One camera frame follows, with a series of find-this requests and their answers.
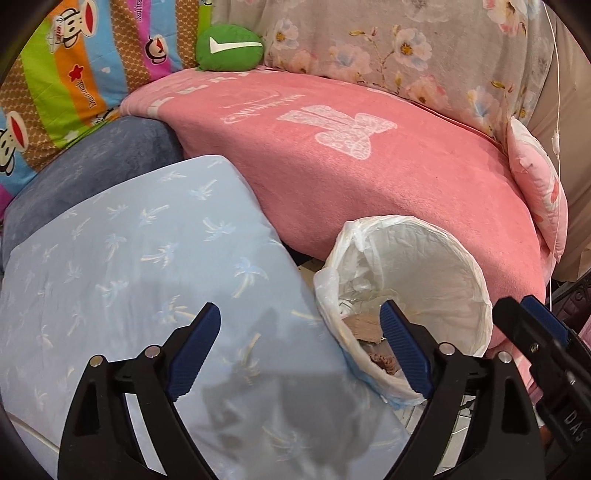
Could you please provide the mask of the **tan cloth piece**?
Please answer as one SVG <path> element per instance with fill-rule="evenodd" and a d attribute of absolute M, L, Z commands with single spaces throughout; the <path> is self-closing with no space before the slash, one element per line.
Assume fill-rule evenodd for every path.
<path fill-rule="evenodd" d="M 360 313 L 342 319 L 353 337 L 360 342 L 379 344 L 383 341 L 383 330 L 377 314 Z"/>

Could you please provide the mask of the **white trash bag bin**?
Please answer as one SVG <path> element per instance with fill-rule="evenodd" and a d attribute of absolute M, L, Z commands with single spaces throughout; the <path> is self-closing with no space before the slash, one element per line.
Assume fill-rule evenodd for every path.
<path fill-rule="evenodd" d="M 345 320 L 377 316 L 394 300 L 414 324 L 438 342 L 481 357 L 492 332 L 492 303 L 483 271 L 451 233 L 412 216 L 375 216 L 348 221 L 322 270 L 315 299 L 353 374 L 394 408 L 423 402 L 404 373 L 377 366 Z"/>

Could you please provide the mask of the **pink floral pillow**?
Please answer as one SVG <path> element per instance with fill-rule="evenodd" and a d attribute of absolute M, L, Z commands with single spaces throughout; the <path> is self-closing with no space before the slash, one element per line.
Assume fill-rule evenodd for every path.
<path fill-rule="evenodd" d="M 535 226 L 559 262 L 566 249 L 568 231 L 568 202 L 559 174 L 541 143 L 515 117 L 508 123 L 506 139 L 512 176 Z"/>

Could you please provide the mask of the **light blue patterned pillow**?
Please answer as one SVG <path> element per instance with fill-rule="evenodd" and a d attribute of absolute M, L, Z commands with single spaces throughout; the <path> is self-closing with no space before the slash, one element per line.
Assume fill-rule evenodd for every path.
<path fill-rule="evenodd" d="M 61 439 L 88 360 L 133 358 L 206 303 L 219 333 L 177 410 L 221 479 L 381 479 L 408 435 L 353 377 L 314 296 L 228 160 L 119 184 L 10 255 L 1 289 L 5 409 Z"/>

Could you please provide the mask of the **dark blue plush cushion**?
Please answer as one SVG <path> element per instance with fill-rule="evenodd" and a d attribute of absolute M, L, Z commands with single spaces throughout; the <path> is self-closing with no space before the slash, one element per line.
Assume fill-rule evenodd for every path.
<path fill-rule="evenodd" d="M 176 134 L 159 120 L 125 116 L 91 133 L 60 154 L 8 205 L 2 263 L 16 246 L 74 205 L 182 159 Z"/>

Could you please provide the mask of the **grey floral bedsheet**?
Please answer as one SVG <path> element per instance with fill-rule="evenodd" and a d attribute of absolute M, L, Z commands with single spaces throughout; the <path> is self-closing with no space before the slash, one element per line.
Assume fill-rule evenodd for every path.
<path fill-rule="evenodd" d="M 554 56 L 541 1 L 215 1 L 252 30 L 267 67 L 378 88 L 504 142 L 528 122 Z"/>

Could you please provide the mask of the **pink towel blanket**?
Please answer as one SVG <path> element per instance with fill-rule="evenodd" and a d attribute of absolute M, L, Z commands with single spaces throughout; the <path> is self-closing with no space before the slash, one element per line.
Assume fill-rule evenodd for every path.
<path fill-rule="evenodd" d="M 119 111 L 166 123 L 188 157 L 228 158 L 301 253 L 327 258 L 346 222 L 410 215 L 464 245 L 493 299 L 546 293 L 551 257 L 504 151 L 397 96 L 269 69 L 185 69 Z"/>

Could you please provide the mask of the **colourful monkey striped bedsheet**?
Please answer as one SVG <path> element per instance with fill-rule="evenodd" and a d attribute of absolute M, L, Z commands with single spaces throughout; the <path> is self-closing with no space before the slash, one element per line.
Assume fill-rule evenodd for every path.
<path fill-rule="evenodd" d="M 195 66 L 209 1 L 62 1 L 1 87 L 1 205 L 63 150 L 118 116 L 123 99 Z"/>

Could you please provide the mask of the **green checkmark plush pillow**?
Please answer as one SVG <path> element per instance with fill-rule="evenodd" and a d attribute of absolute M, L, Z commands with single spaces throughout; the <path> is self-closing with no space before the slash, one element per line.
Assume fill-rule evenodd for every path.
<path fill-rule="evenodd" d="M 262 62 L 263 41 L 245 27 L 215 24 L 200 34 L 195 46 L 197 67 L 211 72 L 245 72 Z"/>

